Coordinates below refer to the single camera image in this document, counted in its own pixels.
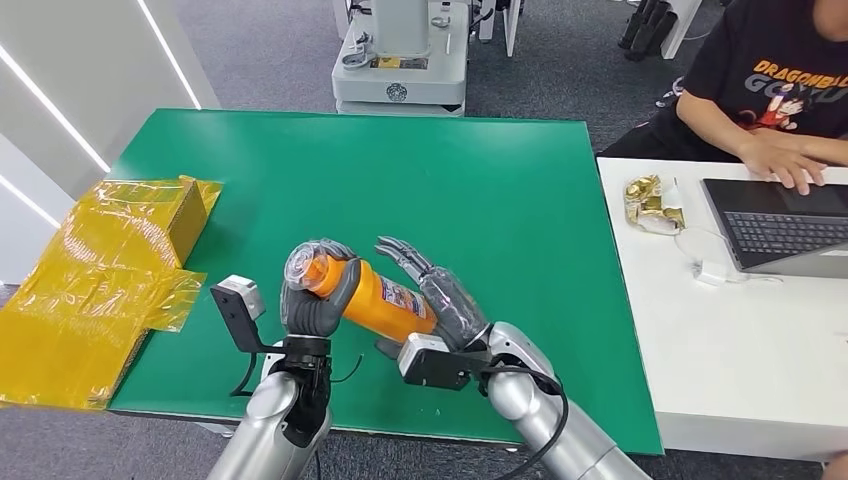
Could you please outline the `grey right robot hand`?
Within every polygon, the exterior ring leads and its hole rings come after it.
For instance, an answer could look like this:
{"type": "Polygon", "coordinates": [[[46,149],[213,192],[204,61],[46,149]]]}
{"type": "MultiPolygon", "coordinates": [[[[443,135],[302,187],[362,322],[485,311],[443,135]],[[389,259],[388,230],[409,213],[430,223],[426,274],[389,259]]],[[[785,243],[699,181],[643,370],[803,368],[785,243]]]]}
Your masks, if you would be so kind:
{"type": "Polygon", "coordinates": [[[490,322],[457,277],[434,265],[404,240],[379,236],[375,250],[392,258],[418,285],[436,315],[433,335],[441,337],[451,352],[482,352],[490,322]]]}

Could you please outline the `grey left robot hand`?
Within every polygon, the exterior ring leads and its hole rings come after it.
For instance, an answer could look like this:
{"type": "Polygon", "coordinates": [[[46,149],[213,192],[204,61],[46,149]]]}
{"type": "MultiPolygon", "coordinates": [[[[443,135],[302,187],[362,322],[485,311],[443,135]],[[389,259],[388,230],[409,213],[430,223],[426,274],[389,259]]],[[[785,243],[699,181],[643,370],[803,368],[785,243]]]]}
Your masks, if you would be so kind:
{"type": "Polygon", "coordinates": [[[361,258],[332,239],[310,240],[296,247],[283,267],[280,294],[281,322],[289,335],[330,337],[338,328],[361,277],[361,258]],[[300,284],[306,270],[305,253],[324,253],[344,269],[334,290],[321,297],[300,284]]]}

